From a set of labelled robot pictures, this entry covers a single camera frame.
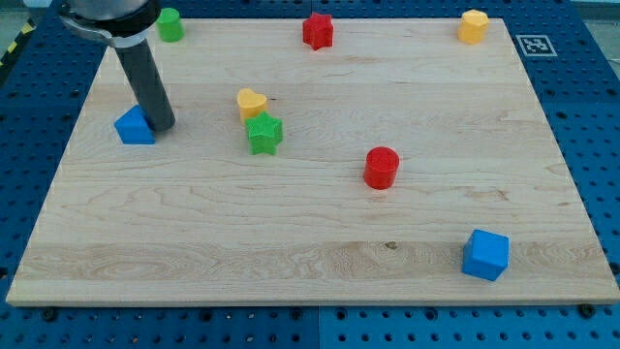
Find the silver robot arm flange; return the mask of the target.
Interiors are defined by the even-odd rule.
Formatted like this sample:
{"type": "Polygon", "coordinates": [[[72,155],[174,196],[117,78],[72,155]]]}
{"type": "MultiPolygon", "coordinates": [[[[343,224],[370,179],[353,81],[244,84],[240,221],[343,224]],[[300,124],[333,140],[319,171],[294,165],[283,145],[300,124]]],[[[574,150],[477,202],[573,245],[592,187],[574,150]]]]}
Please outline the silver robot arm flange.
{"type": "Polygon", "coordinates": [[[131,48],[146,39],[162,7],[159,0],[64,0],[62,23],[82,39],[113,48],[131,48]]]}

